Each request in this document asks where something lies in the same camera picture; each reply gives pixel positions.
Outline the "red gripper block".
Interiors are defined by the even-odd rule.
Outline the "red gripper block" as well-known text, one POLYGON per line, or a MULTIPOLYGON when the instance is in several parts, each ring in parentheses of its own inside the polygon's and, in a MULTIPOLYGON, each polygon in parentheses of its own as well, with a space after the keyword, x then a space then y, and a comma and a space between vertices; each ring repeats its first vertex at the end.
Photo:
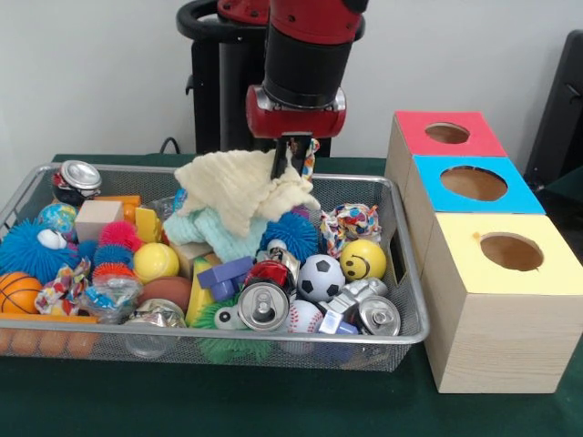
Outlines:
POLYGON ((271 100, 262 86, 250 86, 246 95, 246 119, 256 138, 278 138, 271 178, 279 178, 287 167, 290 137, 291 164, 302 172, 308 152, 308 137, 337 137, 346 119, 346 96, 341 88, 332 103, 324 108, 292 108, 271 100))

